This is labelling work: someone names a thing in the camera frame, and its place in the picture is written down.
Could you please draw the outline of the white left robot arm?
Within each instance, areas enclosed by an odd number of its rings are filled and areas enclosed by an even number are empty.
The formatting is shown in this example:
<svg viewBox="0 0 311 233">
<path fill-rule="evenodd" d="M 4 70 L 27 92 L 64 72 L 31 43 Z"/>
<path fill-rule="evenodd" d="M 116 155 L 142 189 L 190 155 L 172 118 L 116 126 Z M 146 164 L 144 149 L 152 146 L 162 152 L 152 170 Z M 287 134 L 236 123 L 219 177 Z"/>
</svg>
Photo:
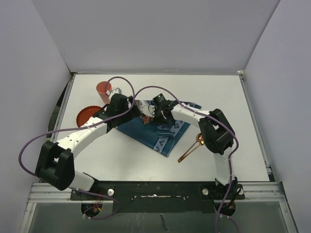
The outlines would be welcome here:
<svg viewBox="0 0 311 233">
<path fill-rule="evenodd" d="M 80 189 L 89 200 L 98 196 L 95 178 L 75 169 L 74 160 L 97 138 L 140 116 L 133 97 L 114 94 L 110 103 L 97 111 L 80 128 L 56 141 L 44 143 L 38 158 L 35 174 L 60 191 Z"/>
</svg>

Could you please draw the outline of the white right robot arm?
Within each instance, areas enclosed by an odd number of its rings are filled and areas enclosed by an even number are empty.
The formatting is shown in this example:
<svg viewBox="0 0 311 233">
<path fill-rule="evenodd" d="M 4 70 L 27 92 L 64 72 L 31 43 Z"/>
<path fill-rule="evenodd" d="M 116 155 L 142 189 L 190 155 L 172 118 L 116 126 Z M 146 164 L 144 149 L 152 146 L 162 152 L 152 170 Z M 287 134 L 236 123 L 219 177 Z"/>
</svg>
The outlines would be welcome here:
<svg viewBox="0 0 311 233">
<path fill-rule="evenodd" d="M 230 159 L 236 136 L 220 109 L 203 111 L 177 100 L 167 100 L 159 94 L 151 100 L 151 105 L 140 110 L 158 123 L 176 123 L 179 120 L 198 127 L 205 146 L 214 155 L 218 196 L 226 199 L 233 194 L 234 187 L 230 182 L 234 176 Z"/>
</svg>

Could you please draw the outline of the pink plastic cup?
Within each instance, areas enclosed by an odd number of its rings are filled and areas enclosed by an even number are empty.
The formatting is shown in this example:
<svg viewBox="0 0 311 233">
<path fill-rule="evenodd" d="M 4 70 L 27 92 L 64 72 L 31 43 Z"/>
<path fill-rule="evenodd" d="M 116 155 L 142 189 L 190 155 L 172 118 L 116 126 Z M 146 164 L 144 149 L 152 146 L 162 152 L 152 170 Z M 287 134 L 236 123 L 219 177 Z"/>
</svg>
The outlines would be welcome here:
<svg viewBox="0 0 311 233">
<path fill-rule="evenodd" d="M 97 93 L 105 104 L 110 103 L 109 94 L 112 91 L 112 85 L 109 82 L 103 81 L 96 86 Z"/>
</svg>

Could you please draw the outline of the blue patterned placemat cloth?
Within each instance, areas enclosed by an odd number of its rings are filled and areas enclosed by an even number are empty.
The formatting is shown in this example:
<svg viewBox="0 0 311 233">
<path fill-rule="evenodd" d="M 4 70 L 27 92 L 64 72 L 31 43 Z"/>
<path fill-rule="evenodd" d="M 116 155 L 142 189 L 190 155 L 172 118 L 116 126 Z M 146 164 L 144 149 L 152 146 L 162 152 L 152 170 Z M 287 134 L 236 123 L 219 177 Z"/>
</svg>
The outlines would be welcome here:
<svg viewBox="0 0 311 233">
<path fill-rule="evenodd" d="M 153 101 L 136 100 L 141 115 L 117 128 L 121 133 L 168 157 L 188 130 L 190 124 L 182 120 L 162 121 Z"/>
</svg>

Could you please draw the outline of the red round plate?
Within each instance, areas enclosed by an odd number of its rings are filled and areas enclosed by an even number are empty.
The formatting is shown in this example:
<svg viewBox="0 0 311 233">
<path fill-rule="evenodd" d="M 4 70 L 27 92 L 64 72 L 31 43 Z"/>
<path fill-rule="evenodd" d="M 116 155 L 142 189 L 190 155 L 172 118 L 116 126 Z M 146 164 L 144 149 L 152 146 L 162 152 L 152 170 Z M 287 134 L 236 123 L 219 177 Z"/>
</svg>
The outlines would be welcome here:
<svg viewBox="0 0 311 233">
<path fill-rule="evenodd" d="M 104 112 L 108 105 L 109 104 L 105 104 L 103 107 L 92 105 L 82 109 L 76 117 L 77 126 L 80 128 L 85 125 L 94 114 L 97 112 Z"/>
</svg>

